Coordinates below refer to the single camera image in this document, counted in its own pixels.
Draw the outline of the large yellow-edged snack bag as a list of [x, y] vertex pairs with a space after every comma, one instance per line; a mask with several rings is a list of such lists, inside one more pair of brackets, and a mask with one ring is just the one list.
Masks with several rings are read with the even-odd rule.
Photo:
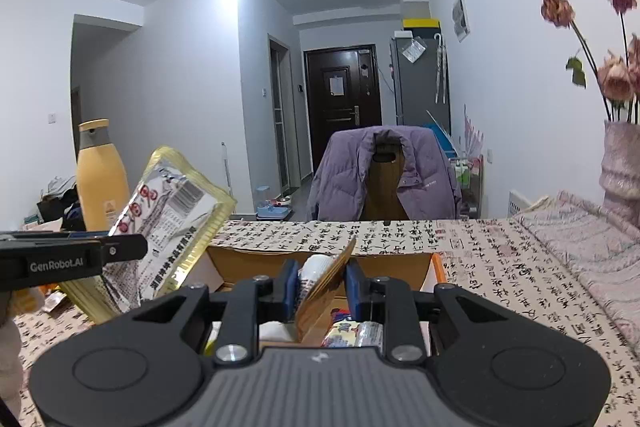
[[235, 199], [172, 147], [150, 157], [111, 236], [140, 234], [140, 260], [107, 265], [100, 275], [62, 283], [61, 291], [100, 324], [178, 289], [231, 216]]

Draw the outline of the oat crisp snack packet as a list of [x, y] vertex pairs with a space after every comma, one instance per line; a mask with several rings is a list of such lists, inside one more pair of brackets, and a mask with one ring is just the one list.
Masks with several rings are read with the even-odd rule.
[[352, 257], [355, 246], [356, 239], [353, 237], [341, 254], [329, 257], [330, 263], [326, 269], [322, 270], [305, 297], [300, 299], [294, 320], [297, 340], [300, 343], [306, 341], [311, 335], [314, 325], [320, 320], [338, 288], [343, 284], [346, 263]]

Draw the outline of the red silver snack bag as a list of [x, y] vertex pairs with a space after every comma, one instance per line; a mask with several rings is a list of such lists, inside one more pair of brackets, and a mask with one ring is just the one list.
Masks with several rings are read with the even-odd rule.
[[335, 322], [324, 336], [323, 348], [383, 348], [383, 325], [371, 321], [356, 322], [342, 320]]

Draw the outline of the red cardboard pumpkin box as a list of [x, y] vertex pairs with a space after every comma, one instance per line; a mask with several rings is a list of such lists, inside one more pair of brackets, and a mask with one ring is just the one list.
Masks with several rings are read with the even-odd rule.
[[345, 289], [346, 267], [356, 261], [366, 277], [393, 277], [403, 280], [414, 291], [432, 291], [446, 281], [442, 259], [438, 254], [365, 255], [355, 249], [347, 258], [341, 247], [335, 254], [313, 254], [305, 251], [241, 251], [231, 247], [209, 246], [192, 269], [186, 281], [203, 283], [211, 291], [228, 291], [240, 280], [256, 275], [275, 279], [285, 263], [297, 263], [294, 277], [294, 314], [288, 323], [269, 321], [259, 326], [262, 345], [294, 343], [318, 346], [330, 329], [330, 314], [347, 309]]

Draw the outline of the yellow thermos bottle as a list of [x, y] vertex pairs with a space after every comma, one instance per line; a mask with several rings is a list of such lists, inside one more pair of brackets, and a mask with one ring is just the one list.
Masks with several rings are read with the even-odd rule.
[[88, 231], [110, 231], [129, 200], [122, 158], [110, 137], [106, 118], [79, 126], [76, 185]]

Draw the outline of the wooden chair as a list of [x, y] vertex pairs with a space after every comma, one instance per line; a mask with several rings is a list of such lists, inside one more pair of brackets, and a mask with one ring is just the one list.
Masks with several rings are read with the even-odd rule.
[[404, 156], [397, 147], [377, 150], [371, 160], [367, 177], [367, 196], [361, 221], [407, 220], [408, 216], [397, 195], [404, 172]]

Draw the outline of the purple jacket on chair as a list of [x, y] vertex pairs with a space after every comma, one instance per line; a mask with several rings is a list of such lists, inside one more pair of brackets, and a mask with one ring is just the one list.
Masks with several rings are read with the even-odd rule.
[[450, 220], [461, 191], [428, 128], [378, 126], [332, 134], [314, 173], [310, 220]]

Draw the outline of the dark entrance door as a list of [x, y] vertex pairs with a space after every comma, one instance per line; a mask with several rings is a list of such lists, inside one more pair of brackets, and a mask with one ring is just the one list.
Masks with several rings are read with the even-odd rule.
[[382, 124], [375, 46], [304, 52], [312, 168], [317, 170], [331, 135]]

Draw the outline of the grey refrigerator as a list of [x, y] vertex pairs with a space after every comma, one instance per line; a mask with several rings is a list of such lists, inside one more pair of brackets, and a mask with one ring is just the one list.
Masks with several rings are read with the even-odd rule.
[[450, 132], [448, 72], [439, 28], [411, 28], [390, 39], [396, 124]]

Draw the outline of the pink quilted cloth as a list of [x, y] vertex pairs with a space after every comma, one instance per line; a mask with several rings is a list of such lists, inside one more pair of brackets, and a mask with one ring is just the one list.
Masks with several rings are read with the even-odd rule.
[[618, 213], [561, 192], [515, 220], [574, 275], [639, 350], [639, 228]]

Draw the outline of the pink ceramic vase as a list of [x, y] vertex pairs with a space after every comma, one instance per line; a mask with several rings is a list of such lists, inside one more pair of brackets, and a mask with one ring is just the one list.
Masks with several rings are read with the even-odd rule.
[[603, 207], [639, 226], [640, 138], [638, 124], [607, 121], [600, 187]]

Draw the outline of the dried rose bouquet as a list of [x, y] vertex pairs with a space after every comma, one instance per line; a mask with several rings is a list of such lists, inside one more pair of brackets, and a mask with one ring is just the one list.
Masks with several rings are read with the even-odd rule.
[[608, 122], [639, 122], [639, 35], [627, 25], [628, 15], [639, 13], [639, 0], [604, 0], [617, 20], [620, 36], [613, 37], [613, 26], [604, 34], [587, 35], [579, 25], [570, 0], [540, 0], [540, 16], [558, 29], [567, 29], [577, 39], [578, 50], [567, 59], [565, 68], [575, 86], [587, 87], [593, 75], [602, 98]]

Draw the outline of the wall picture frame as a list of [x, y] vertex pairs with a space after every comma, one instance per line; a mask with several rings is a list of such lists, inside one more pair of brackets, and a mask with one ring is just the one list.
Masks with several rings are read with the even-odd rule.
[[463, 41], [471, 32], [469, 17], [466, 14], [464, 0], [454, 0], [451, 10], [451, 18], [454, 23], [454, 33], [459, 42]]

